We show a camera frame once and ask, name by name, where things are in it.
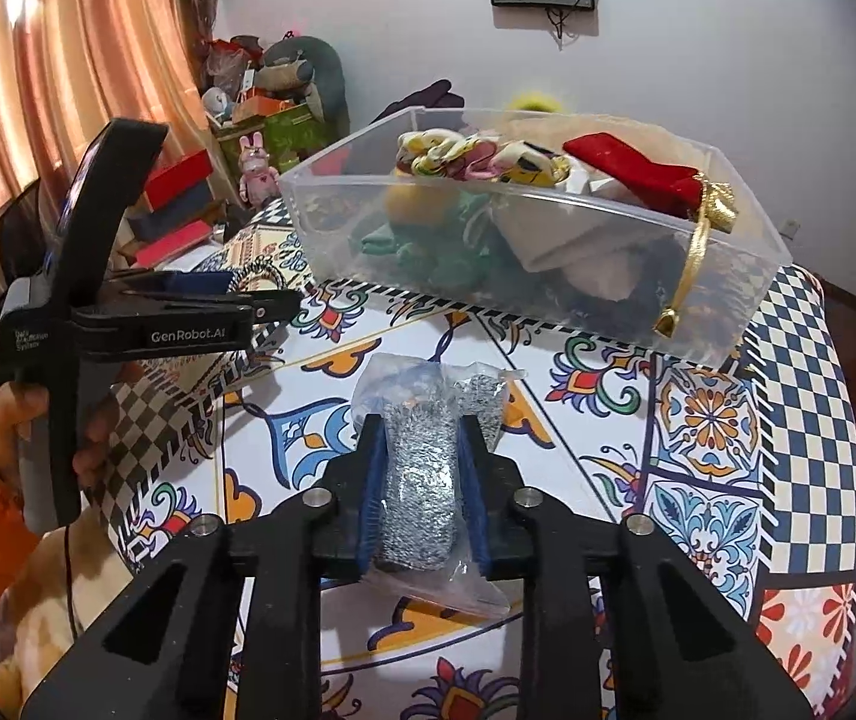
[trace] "clear plastic box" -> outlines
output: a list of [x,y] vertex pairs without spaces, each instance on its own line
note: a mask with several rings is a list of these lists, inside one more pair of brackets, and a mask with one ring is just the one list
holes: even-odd
[[[407,108],[365,127],[281,177],[317,280],[414,290],[718,367],[740,341],[777,269],[791,261],[724,155],[684,141],[702,162],[693,167],[732,185],[738,220],[731,233],[712,230],[674,336],[664,338],[653,325],[674,295],[693,223],[517,183],[396,175],[398,137],[436,127],[522,135],[549,127],[565,137],[604,129],[599,117],[425,108]],[[559,143],[525,140],[560,151]],[[399,207],[407,209],[400,220]],[[453,214],[459,215],[455,223]],[[572,257],[578,266],[552,266],[570,264]]]

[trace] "striped curtain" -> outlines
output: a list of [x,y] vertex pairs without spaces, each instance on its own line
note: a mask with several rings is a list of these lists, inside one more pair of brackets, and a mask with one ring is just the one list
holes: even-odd
[[[50,199],[63,197],[115,116],[166,122],[164,162],[217,154],[185,28],[213,22],[215,0],[197,2],[206,15],[194,15],[192,0],[0,0],[0,208],[36,177]],[[214,161],[212,188],[228,196]]]

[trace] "wall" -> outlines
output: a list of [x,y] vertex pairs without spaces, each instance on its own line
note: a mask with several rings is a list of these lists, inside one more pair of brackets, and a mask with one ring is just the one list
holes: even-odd
[[215,32],[290,28],[340,53],[355,127],[439,77],[658,122],[722,148],[799,263],[856,295],[856,0],[599,0],[559,49],[539,10],[488,0],[220,0]]

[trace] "green box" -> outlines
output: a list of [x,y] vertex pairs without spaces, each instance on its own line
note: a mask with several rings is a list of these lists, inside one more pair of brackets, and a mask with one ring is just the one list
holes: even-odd
[[307,105],[297,105],[270,116],[252,116],[232,127],[215,130],[215,140],[221,146],[221,153],[235,181],[242,177],[241,168],[238,167],[242,152],[239,141],[242,136],[250,137],[255,132],[262,134],[265,148],[271,156],[271,165],[280,172],[285,172],[338,140],[334,128],[314,119]]

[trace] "black gripper frame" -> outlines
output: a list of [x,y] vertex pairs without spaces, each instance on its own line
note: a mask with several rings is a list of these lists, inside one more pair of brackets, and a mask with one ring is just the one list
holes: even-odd
[[[472,550],[489,579],[524,579],[520,720],[600,717],[602,583],[618,720],[801,720],[801,691],[719,591],[653,520],[579,517],[526,488],[461,421]],[[322,577],[357,581],[370,555],[366,504],[388,462],[381,418],[315,488],[225,525],[202,514],[112,603],[38,686],[23,720],[220,720],[246,577],[254,589],[237,720],[317,720]]]
[[289,322],[300,311],[293,290],[226,295],[226,272],[105,279],[124,213],[166,137],[166,125],[109,122],[81,158],[44,263],[4,298],[0,385],[43,385],[50,396],[18,453],[25,523],[39,536],[81,513],[74,453],[89,410],[110,394],[123,362],[241,350],[254,325]]

